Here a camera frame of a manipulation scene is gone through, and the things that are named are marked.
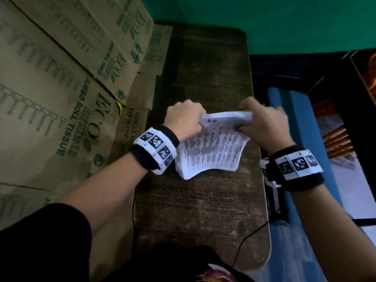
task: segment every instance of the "hand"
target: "hand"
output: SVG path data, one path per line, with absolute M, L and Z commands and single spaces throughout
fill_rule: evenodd
M 282 107 L 264 107 L 255 98 L 244 99 L 239 108 L 253 112 L 252 123 L 239 130 L 254 140 L 268 154 L 295 145 L 290 136 L 288 118 Z
M 200 117 L 206 114 L 200 103 L 185 100 L 168 107 L 164 126 L 168 127 L 180 142 L 201 132 Z

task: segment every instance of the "wooden table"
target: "wooden table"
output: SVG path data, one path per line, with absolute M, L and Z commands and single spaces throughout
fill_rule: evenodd
M 208 113 L 237 110 L 251 96 L 246 34 L 238 29 L 174 24 L 148 127 L 163 122 L 168 106 L 191 99 Z M 237 172 L 209 170 L 183 180 L 171 164 L 136 189 L 135 252 L 160 242 L 211 246 L 232 265 L 242 239 L 268 220 L 260 150 L 249 142 Z M 242 246 L 235 268 L 261 267 L 271 251 L 269 228 Z

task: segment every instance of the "forearm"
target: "forearm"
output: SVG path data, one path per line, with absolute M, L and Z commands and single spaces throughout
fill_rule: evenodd
M 376 279 L 376 250 L 324 185 L 292 192 L 304 231 L 329 282 Z
M 147 172 L 133 154 L 128 153 L 78 185 L 61 202 L 80 210 L 95 235 Z

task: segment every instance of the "green wall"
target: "green wall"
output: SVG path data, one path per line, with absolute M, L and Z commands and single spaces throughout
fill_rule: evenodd
M 143 0 L 152 18 L 240 28 L 250 54 L 376 48 L 376 0 Z

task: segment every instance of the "black wristband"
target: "black wristband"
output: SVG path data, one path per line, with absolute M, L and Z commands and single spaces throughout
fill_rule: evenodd
M 175 147 L 179 146 L 179 140 L 176 135 L 166 126 L 160 125 L 155 127 L 154 129 L 163 132 L 165 136 L 172 142 Z M 134 157 L 136 157 L 137 161 L 141 164 L 143 168 L 146 170 L 152 171 L 159 169 L 157 161 L 154 160 L 153 156 L 148 153 L 144 148 L 139 145 L 134 145 L 130 148 L 130 152 L 133 153 Z
M 282 156 L 291 154 L 296 151 L 302 151 L 304 148 L 298 144 L 277 151 L 269 157 L 269 164 L 266 166 L 269 181 L 275 181 L 282 186 L 282 189 L 289 192 L 299 192 L 313 189 L 324 183 L 324 177 L 321 173 L 315 173 L 304 177 L 286 180 L 280 171 L 275 160 Z

